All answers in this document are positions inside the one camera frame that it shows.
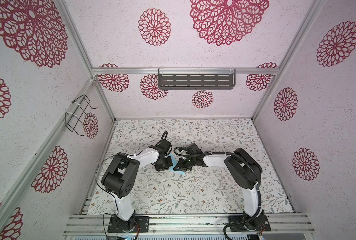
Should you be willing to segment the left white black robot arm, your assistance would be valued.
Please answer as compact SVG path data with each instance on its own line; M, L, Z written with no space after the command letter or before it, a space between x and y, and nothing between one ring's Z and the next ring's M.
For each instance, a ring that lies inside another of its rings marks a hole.
M173 165L169 154L172 147L149 146L136 155L117 153L104 173L101 183L105 191L114 196L118 213L111 217L109 232L132 232L138 230L136 211L130 193L135 185L140 168L152 164L158 171L168 170Z

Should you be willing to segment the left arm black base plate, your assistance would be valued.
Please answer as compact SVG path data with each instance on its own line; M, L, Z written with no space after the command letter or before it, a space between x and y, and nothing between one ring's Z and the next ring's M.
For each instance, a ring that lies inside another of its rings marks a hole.
M117 216L110 219L108 233L147 233L149 231L150 217L135 216L128 221Z

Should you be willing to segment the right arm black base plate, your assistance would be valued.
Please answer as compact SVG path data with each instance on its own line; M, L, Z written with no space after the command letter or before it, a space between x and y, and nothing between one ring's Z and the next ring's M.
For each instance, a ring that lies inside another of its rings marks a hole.
M245 218L242 215L228 216L229 224L242 222ZM271 226L265 215L260 215L256 219L230 227L232 232L269 232Z

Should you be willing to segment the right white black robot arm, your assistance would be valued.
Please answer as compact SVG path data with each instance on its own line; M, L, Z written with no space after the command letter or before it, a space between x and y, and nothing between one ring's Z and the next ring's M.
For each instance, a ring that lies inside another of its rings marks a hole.
M262 212L261 166L242 148L233 152L202 152L197 145L176 147L174 154L180 157L175 166L178 171L191 171L194 166L226 168L235 183L243 189L245 219L238 222L255 222Z

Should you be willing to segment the light blue square paper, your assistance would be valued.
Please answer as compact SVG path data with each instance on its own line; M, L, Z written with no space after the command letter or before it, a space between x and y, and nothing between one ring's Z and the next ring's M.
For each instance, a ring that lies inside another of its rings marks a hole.
M169 171L170 172L174 172L174 173L179 173L179 174L184 174L185 172L182 172L182 171L178 171L178 170L174 170L174 167L177 165L178 161L175 159L174 155L173 154L169 154L169 157L171 157L172 159L172 166L169 167Z

